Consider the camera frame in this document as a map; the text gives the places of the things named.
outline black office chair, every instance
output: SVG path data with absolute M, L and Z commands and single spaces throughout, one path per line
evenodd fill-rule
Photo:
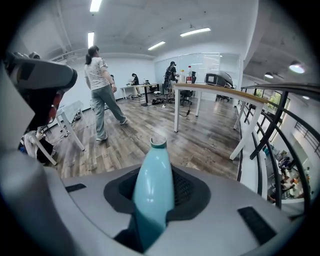
M 196 72 L 192 71 L 192 81 L 191 83 L 194 84 L 196 82 Z M 185 102 L 188 102 L 190 105 L 192 105 L 192 101 L 190 99 L 187 99 L 188 97 L 191 98 L 193 95 L 192 90 L 182 90 L 180 91 L 180 95 L 182 98 L 180 99 L 180 104 L 183 106 Z

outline white t-shirt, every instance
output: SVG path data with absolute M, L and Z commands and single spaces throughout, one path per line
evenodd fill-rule
M 84 65 L 84 77 L 89 78 L 91 90 L 96 90 L 110 83 L 102 76 L 101 68 L 108 67 L 105 60 L 100 57 L 93 57 L 90 65 Z

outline white ceiling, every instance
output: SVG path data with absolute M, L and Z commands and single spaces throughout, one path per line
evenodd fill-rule
M 305 68 L 304 74 L 289 69 L 292 61 L 299 61 Z M 304 82 L 318 83 L 318 65 L 308 47 L 303 33 L 289 16 L 276 6 L 265 32 L 244 73 L 264 79 L 266 72 L 274 74 L 271 83 Z
M 99 12 L 93 15 L 91 0 L 51 0 L 30 15 L 17 38 L 18 44 L 24 45 L 20 48 L 36 51 L 47 59 L 87 48 L 87 33 L 92 31 L 94 43 L 105 53 L 159 56 L 169 50 L 208 42 L 234 44 L 241 53 L 248 47 L 256 2 L 102 0 Z M 179 36 L 205 27 L 211 32 Z M 147 50 L 160 41 L 166 44 Z

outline woman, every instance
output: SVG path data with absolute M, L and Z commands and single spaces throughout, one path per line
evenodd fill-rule
M 95 109 L 96 140 L 104 141 L 108 138 L 105 131 L 105 103 L 114 117 L 124 125 L 127 118 L 116 103 L 114 93 L 117 91 L 115 81 L 110 76 L 108 65 L 99 57 L 99 48 L 94 45 L 88 49 L 85 56 L 84 76 L 86 84 L 91 90 L 91 97 Z
M 132 77 L 133 77 L 133 80 L 131 81 L 131 84 L 133 86 L 138 86 L 139 85 L 139 78 L 137 77 L 137 75 L 135 73 L 132 73 Z M 136 89 L 137 94 L 139 96 L 141 96 L 139 87 L 136 87 L 135 89 Z

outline desk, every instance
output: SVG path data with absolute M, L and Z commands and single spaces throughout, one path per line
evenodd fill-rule
M 231 160 L 235 159 L 235 157 L 240 153 L 241 149 L 245 146 L 246 142 L 249 140 L 252 132 L 255 129 L 255 126 L 257 124 L 261 111 L 263 109 L 264 103 L 268 103 L 268 101 L 264 98 L 259 98 L 252 94 L 248 94 L 243 91 L 230 89 L 226 87 L 207 85 L 207 84 L 196 84 L 196 83 L 176 83 L 175 84 L 175 110 L 174 110 L 174 131 L 176 133 L 178 132 L 178 128 L 179 128 L 179 109 L 180 109 L 180 92 L 179 91 L 181 90 L 199 91 L 198 102 L 197 102 L 196 113 L 195 113 L 196 117 L 199 116 L 202 92 L 210 93 L 210 94 L 219 94 L 219 95 L 227 96 L 230 98 L 236 98 L 238 100 L 243 101 L 239 116 L 235 121 L 233 129 L 237 128 L 241 115 L 244 112 L 246 103 L 250 103 L 256 106 L 255 112 L 247 128 L 246 133 L 242 136 L 242 139 L 240 140 L 239 144 L 236 146 L 236 148 L 230 155 Z
M 147 107 L 148 106 L 148 93 L 147 93 L 147 87 L 156 86 L 156 89 L 159 91 L 159 83 L 152 83 L 152 84 L 142 84 L 142 85 L 129 85 L 125 87 L 121 87 L 122 89 L 122 96 L 124 99 L 127 98 L 126 95 L 126 89 L 127 88 L 144 88 L 144 95 L 145 95 L 145 103 L 142 103 L 141 106 Z
M 60 128 L 62 129 L 62 132 L 64 133 L 65 136 L 68 136 L 64 126 L 61 124 L 60 120 L 59 120 L 59 116 L 62 117 L 63 122 L 65 124 L 65 126 L 68 128 L 71 137 L 73 138 L 73 140 L 75 141 L 75 143 L 79 146 L 79 148 L 84 151 L 85 147 L 84 145 L 82 145 L 81 141 L 79 140 L 79 138 L 77 137 L 77 135 L 75 134 L 74 130 L 71 127 L 71 123 L 73 121 L 73 119 L 75 118 L 76 114 L 78 112 L 80 112 L 81 115 L 81 119 L 84 121 L 85 126 L 87 127 L 88 124 L 84 118 L 84 114 L 82 113 L 81 108 L 83 107 L 83 103 L 81 101 L 76 101 L 74 103 L 72 103 L 71 105 L 68 106 L 62 106 L 60 107 L 55 115 L 56 121 L 58 123 L 58 125 L 60 126 Z

